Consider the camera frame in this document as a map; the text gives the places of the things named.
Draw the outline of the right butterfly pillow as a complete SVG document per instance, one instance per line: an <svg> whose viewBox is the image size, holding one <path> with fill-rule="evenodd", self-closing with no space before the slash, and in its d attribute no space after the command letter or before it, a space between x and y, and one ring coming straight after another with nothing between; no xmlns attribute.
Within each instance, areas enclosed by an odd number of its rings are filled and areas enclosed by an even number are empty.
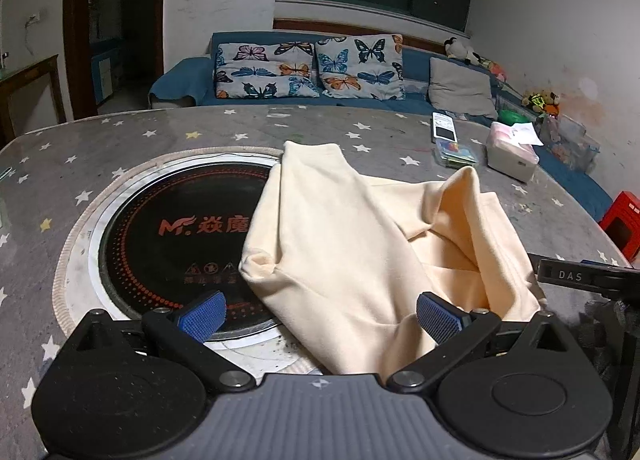
<svg viewBox="0 0 640 460"><path fill-rule="evenodd" d="M334 36L316 44L319 80L336 99L405 98L401 34Z"/></svg>

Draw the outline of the grey cushion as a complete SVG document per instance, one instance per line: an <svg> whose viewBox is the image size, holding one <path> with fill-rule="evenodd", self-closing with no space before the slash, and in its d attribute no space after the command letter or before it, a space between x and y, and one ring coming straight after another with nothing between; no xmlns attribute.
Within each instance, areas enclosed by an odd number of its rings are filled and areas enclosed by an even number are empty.
<svg viewBox="0 0 640 460"><path fill-rule="evenodd" d="M428 100L435 109L495 119L490 77L445 59L432 58Z"/></svg>

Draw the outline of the panda plush toy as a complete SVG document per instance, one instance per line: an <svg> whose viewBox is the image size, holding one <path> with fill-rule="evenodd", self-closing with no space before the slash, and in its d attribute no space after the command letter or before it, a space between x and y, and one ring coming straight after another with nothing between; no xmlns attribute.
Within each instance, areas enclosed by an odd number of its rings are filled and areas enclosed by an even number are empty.
<svg viewBox="0 0 640 460"><path fill-rule="evenodd" d="M444 50L448 58L460 60L465 64L472 64L473 66L484 66L485 64L485 58L471 47L465 46L455 36L448 38L444 42Z"/></svg>

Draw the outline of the black induction cooktop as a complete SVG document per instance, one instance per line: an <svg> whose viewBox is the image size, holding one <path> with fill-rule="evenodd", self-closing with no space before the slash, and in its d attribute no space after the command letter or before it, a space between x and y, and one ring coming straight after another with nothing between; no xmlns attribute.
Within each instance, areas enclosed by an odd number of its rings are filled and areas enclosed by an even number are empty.
<svg viewBox="0 0 640 460"><path fill-rule="evenodd" d="M239 272L250 221L270 168L211 163L169 173L116 211L100 241L103 287L128 318L153 308L180 310L220 291L226 321L217 341L239 339L277 319Z"/></svg>

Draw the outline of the blue corner sofa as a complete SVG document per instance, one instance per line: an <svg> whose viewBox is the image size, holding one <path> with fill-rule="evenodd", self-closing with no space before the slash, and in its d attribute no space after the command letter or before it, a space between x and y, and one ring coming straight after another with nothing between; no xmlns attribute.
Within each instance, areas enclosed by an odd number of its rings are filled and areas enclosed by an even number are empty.
<svg viewBox="0 0 640 460"><path fill-rule="evenodd" d="M306 32L247 31L218 32L210 40L212 52L206 56L190 57L178 62L151 86L150 104L155 108L168 106L223 106L230 99L215 97L216 63L221 61L220 46L227 43L278 45L282 42L317 42L320 36ZM408 47L402 51L402 71L405 77L405 98L380 102L377 99L332 99L321 96L305 98L305 104L383 109L396 113L420 114L428 118L434 107L427 99L431 60L439 54ZM567 165L555 157L549 145L534 148L539 165L558 182L595 220L602 220L612 206L611 196L578 164Z"/></svg>

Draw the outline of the clear box of colourful items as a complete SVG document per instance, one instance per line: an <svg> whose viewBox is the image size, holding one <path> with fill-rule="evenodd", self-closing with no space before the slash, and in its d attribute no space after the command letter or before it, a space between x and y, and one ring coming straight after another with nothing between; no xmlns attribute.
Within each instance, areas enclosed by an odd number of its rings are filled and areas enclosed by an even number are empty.
<svg viewBox="0 0 640 460"><path fill-rule="evenodd" d="M434 155L436 161L446 168L464 168L477 165L475 154L468 147L445 139L435 140Z"/></svg>

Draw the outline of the green round bowl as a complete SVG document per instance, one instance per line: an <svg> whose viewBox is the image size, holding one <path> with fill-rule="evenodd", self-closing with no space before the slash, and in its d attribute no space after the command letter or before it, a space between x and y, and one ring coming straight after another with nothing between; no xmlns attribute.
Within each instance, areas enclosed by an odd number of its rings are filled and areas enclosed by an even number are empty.
<svg viewBox="0 0 640 460"><path fill-rule="evenodd" d="M521 111L501 108L498 112L498 121L502 124L512 126L513 124L529 123L530 119L527 114L523 114Z"/></svg>

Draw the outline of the clear plastic storage box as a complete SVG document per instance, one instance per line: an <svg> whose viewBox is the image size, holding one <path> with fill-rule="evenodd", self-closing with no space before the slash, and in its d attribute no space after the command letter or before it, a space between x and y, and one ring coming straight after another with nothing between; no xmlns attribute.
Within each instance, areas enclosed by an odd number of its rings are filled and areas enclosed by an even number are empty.
<svg viewBox="0 0 640 460"><path fill-rule="evenodd" d="M600 144L569 116L545 116L539 138L558 160L573 171L589 173L600 154Z"/></svg>

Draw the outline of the butterfly pillow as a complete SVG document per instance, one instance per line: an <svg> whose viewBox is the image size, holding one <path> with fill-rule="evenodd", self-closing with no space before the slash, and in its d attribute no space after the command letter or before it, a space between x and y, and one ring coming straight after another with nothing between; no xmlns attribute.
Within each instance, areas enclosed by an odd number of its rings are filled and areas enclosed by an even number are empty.
<svg viewBox="0 0 640 460"><path fill-rule="evenodd" d="M316 44L319 80L336 99L405 98L401 34L334 36Z"/></svg>
<svg viewBox="0 0 640 460"><path fill-rule="evenodd" d="M218 99L318 98L314 44L224 43L215 53Z"/></svg>

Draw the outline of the white remote control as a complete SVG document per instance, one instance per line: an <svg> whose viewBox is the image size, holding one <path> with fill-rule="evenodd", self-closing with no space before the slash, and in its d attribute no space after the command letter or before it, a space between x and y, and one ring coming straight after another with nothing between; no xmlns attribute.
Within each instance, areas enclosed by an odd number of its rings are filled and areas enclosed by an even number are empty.
<svg viewBox="0 0 640 460"><path fill-rule="evenodd" d="M432 139L445 142L458 142L454 119L447 113L434 111L432 113Z"/></svg>

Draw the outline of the cream sweater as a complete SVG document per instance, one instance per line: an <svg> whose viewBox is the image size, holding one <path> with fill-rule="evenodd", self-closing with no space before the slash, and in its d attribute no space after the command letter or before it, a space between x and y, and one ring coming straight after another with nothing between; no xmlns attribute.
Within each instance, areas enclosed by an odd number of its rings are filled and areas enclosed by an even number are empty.
<svg viewBox="0 0 640 460"><path fill-rule="evenodd" d="M358 173L339 146L287 142L250 221L240 272L334 374L387 378L430 352L416 300L526 321L544 292L474 168L404 183Z"/></svg>

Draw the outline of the red plastic stool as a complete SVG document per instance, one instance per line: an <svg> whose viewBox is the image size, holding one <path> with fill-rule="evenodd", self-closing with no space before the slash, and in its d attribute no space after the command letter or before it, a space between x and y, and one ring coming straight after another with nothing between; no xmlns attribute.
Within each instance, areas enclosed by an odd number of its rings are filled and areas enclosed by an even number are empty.
<svg viewBox="0 0 640 460"><path fill-rule="evenodd" d="M630 191L622 191L605 212L599 222L629 263L639 254L640 248L640 202Z"/></svg>

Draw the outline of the wooden side table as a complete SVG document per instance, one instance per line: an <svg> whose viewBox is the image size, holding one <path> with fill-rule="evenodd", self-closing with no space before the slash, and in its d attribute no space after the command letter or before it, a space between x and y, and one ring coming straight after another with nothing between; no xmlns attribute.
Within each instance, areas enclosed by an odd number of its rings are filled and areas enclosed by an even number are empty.
<svg viewBox="0 0 640 460"><path fill-rule="evenodd" d="M66 121L58 56L20 70L1 70L1 147L17 136Z"/></svg>

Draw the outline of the white tissue box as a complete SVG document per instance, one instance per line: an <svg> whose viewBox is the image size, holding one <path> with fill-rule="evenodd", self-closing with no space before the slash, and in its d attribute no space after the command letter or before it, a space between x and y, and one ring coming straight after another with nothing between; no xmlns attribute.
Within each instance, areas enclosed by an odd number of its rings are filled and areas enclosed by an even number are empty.
<svg viewBox="0 0 640 460"><path fill-rule="evenodd" d="M526 184L539 163L535 148L543 144L530 122L511 126L492 122L485 142L487 164L495 171Z"/></svg>

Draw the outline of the yellow orange plush toys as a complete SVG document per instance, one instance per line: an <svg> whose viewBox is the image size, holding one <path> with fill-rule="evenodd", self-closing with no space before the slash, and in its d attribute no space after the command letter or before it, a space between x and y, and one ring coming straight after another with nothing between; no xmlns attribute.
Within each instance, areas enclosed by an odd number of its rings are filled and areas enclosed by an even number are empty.
<svg viewBox="0 0 640 460"><path fill-rule="evenodd" d="M553 90L540 90L539 92L526 92L521 100L525 108L529 108L538 116L558 116L560 113L560 95Z"/></svg>

